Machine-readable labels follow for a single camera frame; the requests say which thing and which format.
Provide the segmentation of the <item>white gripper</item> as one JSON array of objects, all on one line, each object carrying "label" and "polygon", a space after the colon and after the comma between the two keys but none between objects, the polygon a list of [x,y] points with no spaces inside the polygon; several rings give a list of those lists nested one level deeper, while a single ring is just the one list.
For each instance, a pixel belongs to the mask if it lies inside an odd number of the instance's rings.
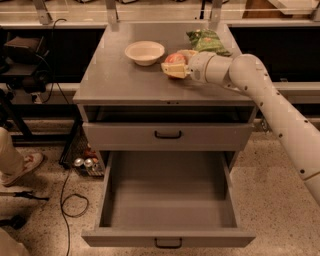
[{"label": "white gripper", "polygon": [[184,79],[190,74],[194,81],[206,83],[206,69],[211,59],[215,56],[216,54],[212,52],[200,52],[197,54],[195,50],[179,50],[178,63],[162,63],[161,68],[169,77]]}]

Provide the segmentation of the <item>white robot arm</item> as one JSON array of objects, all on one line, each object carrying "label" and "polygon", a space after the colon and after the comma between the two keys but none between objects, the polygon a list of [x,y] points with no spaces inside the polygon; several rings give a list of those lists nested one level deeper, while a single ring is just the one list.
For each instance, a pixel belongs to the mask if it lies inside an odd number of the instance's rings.
[{"label": "white robot arm", "polygon": [[231,58],[200,52],[177,62],[164,62],[161,68],[168,76],[218,85],[253,100],[304,185],[320,204],[320,131],[276,89],[256,56],[241,54]]}]

